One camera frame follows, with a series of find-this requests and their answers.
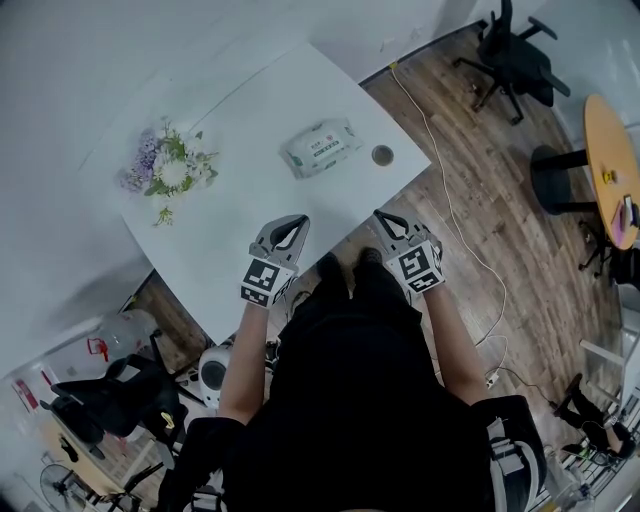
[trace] chair armrest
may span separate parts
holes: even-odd
[[[531,23],[531,26],[518,36],[520,39],[529,39],[538,32],[544,32],[550,38],[555,39],[556,41],[558,40],[558,35],[540,20],[535,19],[533,16],[529,16],[529,23]]]
[[[547,68],[539,66],[538,71],[540,71],[540,76],[542,76],[543,80],[552,85],[554,89],[558,90],[558,92],[565,95],[567,98],[571,95],[571,89],[569,89],[563,81],[551,73]]]

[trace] white chair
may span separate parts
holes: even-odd
[[[615,416],[620,416],[622,409],[633,394],[640,398],[640,389],[637,388],[640,377],[640,332],[623,327],[620,329],[620,336],[622,337],[622,355],[615,354],[586,340],[580,342],[580,346],[585,350],[617,364],[622,369],[620,398],[613,396],[597,384],[587,382],[591,388],[618,404]]]

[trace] person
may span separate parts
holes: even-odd
[[[577,374],[567,387],[564,400],[560,405],[551,403],[554,416],[564,420],[573,428],[582,430],[589,445],[598,452],[613,457],[628,459],[636,451],[636,443],[626,427],[619,422],[610,425],[605,423],[604,413],[590,402],[580,391],[582,374]],[[573,402],[577,413],[569,410]],[[563,450],[575,455],[582,455],[583,448],[579,444],[569,444]]]
[[[526,399],[489,397],[482,361],[445,283],[423,294],[442,387],[421,313],[378,250],[361,252],[352,299],[335,256],[326,255],[317,271],[320,283],[281,332],[265,403],[269,311],[247,304],[218,415],[190,425],[161,486],[160,508],[182,512],[195,488],[221,470],[221,500],[232,512],[493,511],[487,427],[497,418],[532,448],[537,470],[530,477],[544,482],[543,446]]]

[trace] black pants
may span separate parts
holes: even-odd
[[[576,414],[565,407],[560,412],[560,418],[573,428],[582,430],[597,450],[607,450],[609,440],[603,427],[604,413],[592,404],[579,389],[573,392],[571,400],[578,409],[578,413]]]
[[[329,315],[361,312],[383,320],[407,339],[418,340],[427,350],[420,324],[422,314],[409,305],[393,274],[381,263],[367,262],[358,265],[353,275],[356,286],[352,300],[349,300],[349,288],[341,274],[322,280],[311,296],[296,308],[293,318],[282,330],[283,345],[294,338],[304,338],[305,331],[313,329]]]

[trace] shoe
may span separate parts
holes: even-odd
[[[560,417],[560,415],[562,414],[563,409],[565,409],[567,407],[567,405],[569,405],[569,402],[571,402],[571,398],[573,397],[573,392],[580,387],[580,381],[581,380],[582,380],[582,374],[579,373],[578,375],[576,375],[571,380],[571,382],[567,386],[567,389],[566,389],[565,395],[564,395],[564,399],[562,400],[562,402],[560,402],[560,405],[556,404],[555,411],[553,411],[553,415],[556,418]]]
[[[373,247],[365,247],[358,256],[358,265],[363,263],[378,263],[382,265],[382,253]]]
[[[328,252],[316,263],[316,272],[322,281],[332,279],[344,279],[342,267],[335,254]]]

